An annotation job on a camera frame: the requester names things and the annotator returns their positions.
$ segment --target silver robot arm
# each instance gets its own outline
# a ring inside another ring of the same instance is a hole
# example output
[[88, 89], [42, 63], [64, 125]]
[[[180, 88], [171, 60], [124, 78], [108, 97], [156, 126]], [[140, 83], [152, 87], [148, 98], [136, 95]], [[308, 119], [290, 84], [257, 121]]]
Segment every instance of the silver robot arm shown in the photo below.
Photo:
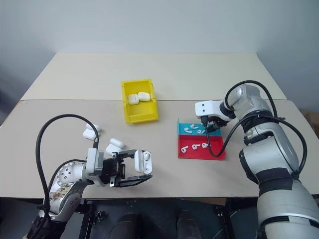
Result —
[[216, 119], [234, 118], [235, 114], [242, 120], [246, 146], [239, 153], [240, 162], [247, 177], [259, 185], [256, 238], [319, 238], [319, 208], [299, 181], [297, 155], [278, 121], [270, 117], [259, 89], [240, 85], [225, 100], [231, 108], [225, 101], [204, 101], [195, 104], [195, 111], [204, 124], [213, 121], [216, 127], [212, 130], [219, 128]]
[[[123, 180], [123, 162], [127, 157], [133, 158], [147, 173]], [[50, 220], [46, 220], [44, 210], [40, 210], [24, 239], [60, 238], [67, 222], [79, 206], [86, 186], [104, 187], [109, 184], [110, 187], [128, 187], [145, 182], [152, 177], [151, 158], [148, 151], [128, 150], [114, 152], [112, 158], [105, 159], [103, 151], [89, 148], [86, 162], [69, 161], [58, 170], [52, 185], [49, 185]]]

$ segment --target white earbud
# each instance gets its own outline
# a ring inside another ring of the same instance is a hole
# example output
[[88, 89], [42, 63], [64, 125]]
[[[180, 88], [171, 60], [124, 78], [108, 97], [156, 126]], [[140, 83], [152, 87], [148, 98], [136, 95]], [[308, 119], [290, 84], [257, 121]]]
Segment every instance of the white earbud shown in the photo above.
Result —
[[189, 128], [187, 128], [187, 127], [184, 128], [184, 131], [185, 131], [186, 133], [192, 133], [192, 131], [190, 131]]
[[191, 147], [192, 147], [192, 149], [196, 150], [197, 147], [200, 147], [200, 144], [193, 144]]
[[190, 128], [192, 128], [192, 129], [198, 129], [198, 127], [195, 126], [193, 123], [190, 125]]
[[182, 153], [186, 153], [187, 149], [188, 149], [188, 146], [185, 146], [185, 147], [181, 148], [180, 150]]
[[146, 151], [143, 153], [143, 157], [144, 157], [145, 161], [148, 161], [150, 159], [150, 156], [151, 156], [150, 152]]

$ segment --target wires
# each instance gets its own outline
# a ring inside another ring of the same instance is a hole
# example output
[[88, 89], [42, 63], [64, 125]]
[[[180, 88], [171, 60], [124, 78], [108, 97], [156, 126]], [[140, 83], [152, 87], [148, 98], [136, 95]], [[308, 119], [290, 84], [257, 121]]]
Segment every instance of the wires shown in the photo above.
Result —
[[237, 127], [245, 120], [249, 119], [249, 118], [252, 118], [252, 117], [259, 117], [260, 115], [259, 114], [253, 114], [253, 115], [249, 115], [249, 116], [246, 116], [246, 117], [243, 117], [241, 120], [239, 120], [235, 126], [231, 129], [230, 133], [228, 134], [224, 144], [223, 144], [223, 147], [221, 148], [221, 150], [219, 151], [219, 153], [217, 155], [215, 155], [213, 153], [213, 151], [211, 150], [211, 145], [210, 145], [210, 139], [209, 139], [209, 133], [207, 131], [207, 126], [205, 127], [205, 131], [206, 131], [206, 136], [207, 136], [207, 143], [208, 143], [208, 149], [209, 149], [209, 152], [210, 154], [213, 156], [213, 157], [216, 157], [218, 158], [219, 156], [222, 155], [222, 153], [225, 151], [225, 148], [231, 138], [231, 136], [233, 135], [233, 133], [235, 132], [235, 130], [237, 129]]
[[263, 116], [263, 117], [277, 120], [278, 122], [288, 126], [293, 132], [296, 133], [296, 135], [298, 135], [298, 137], [299, 137], [299, 139], [300, 139], [300, 141], [301, 141], [301, 143], [303, 145], [303, 157], [301, 159], [298, 171], [296, 172], [296, 176], [299, 176], [299, 174], [301, 173], [301, 171], [303, 170], [303, 168], [304, 168], [304, 166], [306, 164], [306, 159], [307, 159], [307, 154], [308, 154], [307, 143], [305, 141], [305, 138], [303, 137], [303, 135], [300, 133], [299, 130], [297, 130], [292, 124], [284, 121], [283, 119], [276, 118], [276, 117], [273, 117], [273, 116]]
[[242, 81], [242, 82], [239, 82], [239, 83], [237, 83], [236, 85], [234, 85], [232, 88], [230, 88], [229, 91], [227, 92], [226, 96], [225, 96], [225, 105], [226, 105], [226, 107], [227, 107], [228, 109], [230, 109], [230, 110], [233, 110], [233, 108], [228, 104], [228, 96], [229, 96], [229, 94], [230, 94], [236, 87], [238, 87], [238, 86], [240, 86], [240, 85], [243, 85], [243, 84], [246, 84], [246, 83], [251, 83], [251, 84], [258, 85], [258, 86], [260, 86], [260, 87], [265, 91], [265, 93], [266, 93], [266, 95], [267, 95], [267, 97], [268, 97], [268, 99], [269, 99], [269, 101], [270, 101], [271, 107], [273, 108], [274, 117], [278, 117], [278, 115], [277, 115], [277, 109], [276, 109], [276, 106], [275, 106], [275, 103], [274, 103], [273, 98], [271, 97], [271, 95], [270, 95], [268, 89], [267, 89], [263, 84], [261, 84], [261, 83], [258, 82], [258, 81], [250, 81], [250, 80], [249, 80], [249, 81]]
[[217, 155], [215, 155], [215, 154], [212, 152], [212, 150], [211, 150], [209, 134], [208, 134], [208, 131], [207, 131], [207, 126], [206, 126], [206, 127], [205, 127], [205, 130], [206, 130], [207, 143], [208, 143], [208, 149], [209, 149], [210, 154], [211, 154], [213, 157], [219, 157], [219, 156], [221, 156], [221, 154], [224, 152], [224, 150], [225, 150], [225, 148], [226, 148], [226, 146], [227, 146], [227, 144], [228, 144], [228, 142], [229, 142], [231, 136], [232, 136], [233, 133], [235, 132], [236, 128], [242, 123], [242, 121], [247, 120], [247, 119], [249, 119], [249, 118], [251, 118], [251, 117], [261, 117], [261, 118], [273, 119], [273, 120], [275, 120], [275, 121], [277, 121], [277, 122], [280, 122], [280, 123], [282, 123], [282, 124], [288, 126], [293, 132], [296, 133], [296, 135], [299, 137], [299, 139], [300, 139], [300, 141], [301, 141], [301, 143], [302, 143], [302, 145], [303, 145], [303, 156], [302, 156], [302, 160], [301, 160], [301, 163], [300, 163], [300, 166], [299, 166], [298, 170], [297, 170], [296, 172], [294, 172], [294, 173], [295, 173], [294, 176], [295, 176], [296, 178], [298, 178], [299, 175], [300, 175], [300, 173], [301, 173], [301, 171], [303, 170], [303, 168], [304, 168], [304, 166], [305, 166], [305, 163], [306, 163], [306, 158], [307, 158], [307, 153], [308, 153], [307, 143], [306, 143], [305, 138], [303, 137], [303, 135], [300, 133], [300, 131], [297, 130], [292, 124], [290, 124], [290, 123], [284, 121], [284, 120], [281, 119], [281, 118], [277, 118], [277, 117], [274, 117], [274, 116], [267, 116], [267, 115], [262, 115], [262, 116], [261, 116], [261, 115], [259, 115], [259, 114], [254, 114], [254, 115], [246, 116], [246, 117], [242, 118], [241, 120], [239, 120], [239, 121], [234, 125], [234, 127], [231, 129], [230, 133], [228, 134], [228, 136], [227, 136], [227, 138], [226, 138], [226, 140], [225, 140], [225, 143], [224, 143], [223, 147], [221, 148], [220, 152], [219, 152]]
[[41, 222], [41, 225], [39, 225], [37, 230], [34, 231], [31, 239], [35, 238], [35, 236], [37, 235], [39, 230], [43, 227], [43, 225], [44, 225], [44, 223], [46, 222], [47, 219], [49, 220], [49, 222], [51, 221], [50, 220], [50, 215], [49, 215], [49, 210], [50, 210], [49, 188], [47, 187], [47, 184], [46, 184], [46, 181], [45, 181], [45, 176], [44, 176], [44, 173], [43, 173], [43, 169], [42, 169], [42, 165], [41, 165], [41, 158], [40, 158], [40, 146], [41, 146], [42, 136], [43, 136], [46, 128], [52, 122], [54, 122], [54, 121], [56, 121], [58, 119], [61, 119], [61, 118], [66, 118], [66, 117], [78, 118], [78, 119], [81, 119], [81, 120], [85, 121], [86, 123], [88, 123], [92, 127], [92, 129], [93, 129], [93, 131], [95, 133], [95, 139], [94, 139], [94, 142], [93, 142], [93, 147], [94, 148], [98, 148], [98, 145], [99, 145], [99, 134], [98, 134], [98, 131], [96, 130], [95, 126], [90, 121], [88, 121], [86, 118], [84, 118], [82, 116], [73, 115], [73, 114], [59, 115], [59, 116], [56, 116], [56, 117], [53, 117], [52, 119], [50, 119], [41, 128], [41, 130], [40, 130], [40, 132], [38, 134], [38, 137], [36, 139], [35, 161], [36, 161], [36, 166], [37, 166], [37, 169], [38, 169], [38, 172], [39, 172], [40, 180], [41, 180], [43, 191], [44, 191], [44, 203], [43, 203], [44, 217], [43, 217], [43, 220]]

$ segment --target red tray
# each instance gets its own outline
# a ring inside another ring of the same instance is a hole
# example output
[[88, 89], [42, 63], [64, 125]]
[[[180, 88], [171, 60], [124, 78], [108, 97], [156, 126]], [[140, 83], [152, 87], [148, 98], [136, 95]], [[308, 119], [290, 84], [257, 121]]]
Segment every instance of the red tray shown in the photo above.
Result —
[[[223, 137], [210, 136], [210, 144], [214, 154], [218, 154], [223, 147]], [[215, 158], [210, 155], [208, 148], [198, 147], [196, 150], [192, 149], [193, 144], [207, 143], [207, 136], [201, 135], [183, 135], [178, 136], [178, 158], [191, 158], [191, 159], [206, 159], [206, 160], [223, 160], [226, 157], [224, 151], [221, 156]], [[186, 153], [180, 151], [181, 148], [188, 146]]]

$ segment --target table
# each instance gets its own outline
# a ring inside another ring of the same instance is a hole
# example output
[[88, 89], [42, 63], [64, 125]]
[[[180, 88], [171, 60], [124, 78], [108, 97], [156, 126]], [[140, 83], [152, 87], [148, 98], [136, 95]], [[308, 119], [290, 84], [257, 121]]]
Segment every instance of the table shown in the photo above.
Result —
[[[105, 100], [27, 100], [21, 101], [0, 128], [0, 197], [42, 198], [43, 191], [35, 164], [35, 142], [42, 125], [65, 113], [79, 114], [100, 125], [99, 148], [105, 150], [112, 137], [127, 144], [127, 149], [141, 148], [153, 154], [153, 178], [136, 187], [98, 188], [88, 186], [83, 198], [138, 197], [252, 197], [258, 186], [246, 178], [238, 158], [244, 146], [243, 130], [237, 129], [226, 148], [224, 161], [177, 159], [177, 119], [199, 122], [194, 114], [195, 101], [159, 101], [159, 120], [125, 124], [121, 101]], [[275, 101], [279, 116], [295, 125], [308, 144], [308, 159], [301, 181], [310, 193], [318, 194], [319, 141], [290, 101]], [[223, 128], [227, 136], [233, 120]], [[62, 162], [85, 159], [92, 141], [84, 139], [85, 123], [79, 119], [60, 119], [47, 129], [41, 147], [46, 180]], [[299, 158], [302, 147], [288, 128], [284, 130]], [[136, 175], [133, 161], [126, 160], [127, 176]]]
[[221, 100], [245, 80], [287, 99], [255, 53], [58, 53], [22, 100], [122, 100], [121, 81], [145, 78], [160, 101]]
[[[159, 120], [125, 124], [120, 81], [144, 78], [152, 78]], [[319, 193], [319, 185], [313, 183], [318, 181], [319, 141], [255, 53], [58, 53], [0, 127], [0, 197], [43, 197], [35, 164], [36, 137], [47, 120], [65, 113], [79, 114], [101, 126], [101, 150], [115, 137], [127, 149], [153, 154], [154, 177], [148, 182], [123, 189], [88, 186], [84, 198], [257, 196], [257, 185], [246, 178], [238, 159], [244, 146], [241, 128], [230, 140], [224, 161], [177, 158], [177, 119], [199, 122], [196, 101], [223, 99], [231, 86], [243, 80], [263, 83], [279, 116], [302, 132], [309, 153], [301, 180], [312, 194]], [[224, 137], [236, 122], [223, 128]], [[78, 119], [60, 119], [47, 129], [41, 147], [47, 181], [60, 163], [85, 159], [92, 142], [82, 137], [84, 125]], [[284, 130], [300, 157], [299, 139]], [[127, 176], [137, 174], [132, 160], [127, 159], [126, 165]]]

